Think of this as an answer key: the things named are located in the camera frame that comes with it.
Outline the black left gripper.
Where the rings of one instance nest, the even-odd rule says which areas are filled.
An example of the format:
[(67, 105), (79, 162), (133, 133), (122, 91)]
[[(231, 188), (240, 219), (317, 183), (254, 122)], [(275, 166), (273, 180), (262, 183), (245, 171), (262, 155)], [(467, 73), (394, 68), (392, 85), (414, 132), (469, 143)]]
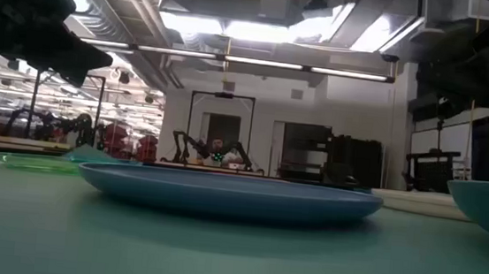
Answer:
[(72, 34), (65, 20), (75, 12), (73, 0), (0, 0), (0, 54), (45, 60), (42, 74), (59, 77), (74, 87), (82, 87), (86, 72), (112, 65), (112, 57)]

